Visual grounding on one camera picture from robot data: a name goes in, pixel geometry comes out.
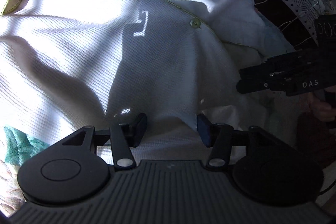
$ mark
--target black device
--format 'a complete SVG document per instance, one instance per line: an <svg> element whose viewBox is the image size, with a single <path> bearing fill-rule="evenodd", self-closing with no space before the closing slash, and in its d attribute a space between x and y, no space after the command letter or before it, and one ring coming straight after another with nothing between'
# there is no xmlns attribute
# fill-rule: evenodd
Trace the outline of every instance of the black device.
<svg viewBox="0 0 336 224"><path fill-rule="evenodd" d="M263 224L331 223L315 203L320 166L259 127L236 131L197 116L197 131L212 147L200 160L142 160L146 115L108 130L85 126L26 161L17 180L27 202L14 224ZM111 142L114 165L96 155ZM246 156L229 165L232 146Z"/></svg>
<svg viewBox="0 0 336 224"><path fill-rule="evenodd" d="M336 85L336 15L315 20L319 46L269 58L258 66L239 71L236 88L241 94L271 89L287 96L322 90ZM324 92L320 99L336 108L335 93ZM336 122L328 122L335 128Z"/></svg>

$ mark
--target human hand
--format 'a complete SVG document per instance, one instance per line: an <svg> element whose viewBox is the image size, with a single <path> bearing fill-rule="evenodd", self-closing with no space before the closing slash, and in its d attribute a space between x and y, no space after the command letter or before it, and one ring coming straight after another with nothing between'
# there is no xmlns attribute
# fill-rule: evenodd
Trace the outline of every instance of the human hand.
<svg viewBox="0 0 336 224"><path fill-rule="evenodd" d="M326 88L325 91L336 92L336 85ZM309 108L313 115L322 122L332 122L335 120L336 108L330 104L321 101L313 92L308 93Z"/></svg>

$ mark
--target teal fabric patch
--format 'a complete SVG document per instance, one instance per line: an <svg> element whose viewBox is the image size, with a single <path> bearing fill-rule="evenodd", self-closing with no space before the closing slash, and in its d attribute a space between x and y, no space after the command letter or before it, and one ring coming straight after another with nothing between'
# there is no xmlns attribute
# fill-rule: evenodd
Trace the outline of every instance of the teal fabric patch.
<svg viewBox="0 0 336 224"><path fill-rule="evenodd" d="M26 160L49 147L49 144L27 136L12 127L4 127L7 139L7 153L5 162L21 166Z"/></svg>

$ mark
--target white waffle-textured fabric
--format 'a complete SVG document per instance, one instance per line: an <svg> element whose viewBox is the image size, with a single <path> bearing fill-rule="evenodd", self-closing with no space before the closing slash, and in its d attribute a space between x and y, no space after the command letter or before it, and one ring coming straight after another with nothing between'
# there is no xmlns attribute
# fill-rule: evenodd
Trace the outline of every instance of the white waffle-textured fabric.
<svg viewBox="0 0 336 224"><path fill-rule="evenodd" d="M253 5L21 0L0 17L1 124L52 144L84 125L106 128L144 112L148 130L132 150L137 162L204 160L209 149L196 132L197 113L242 129L263 127L268 117L260 94L236 91L239 68L286 51L265 38ZM105 159L112 162L110 153Z"/></svg>

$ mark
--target green button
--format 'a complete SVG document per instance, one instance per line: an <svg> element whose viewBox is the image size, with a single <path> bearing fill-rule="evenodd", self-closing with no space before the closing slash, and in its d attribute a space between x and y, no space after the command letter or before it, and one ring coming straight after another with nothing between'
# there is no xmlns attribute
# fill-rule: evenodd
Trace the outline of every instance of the green button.
<svg viewBox="0 0 336 224"><path fill-rule="evenodd" d="M200 28L201 27L201 21L198 19L198 18L193 18L191 21L190 21L190 25L191 27L193 28Z"/></svg>

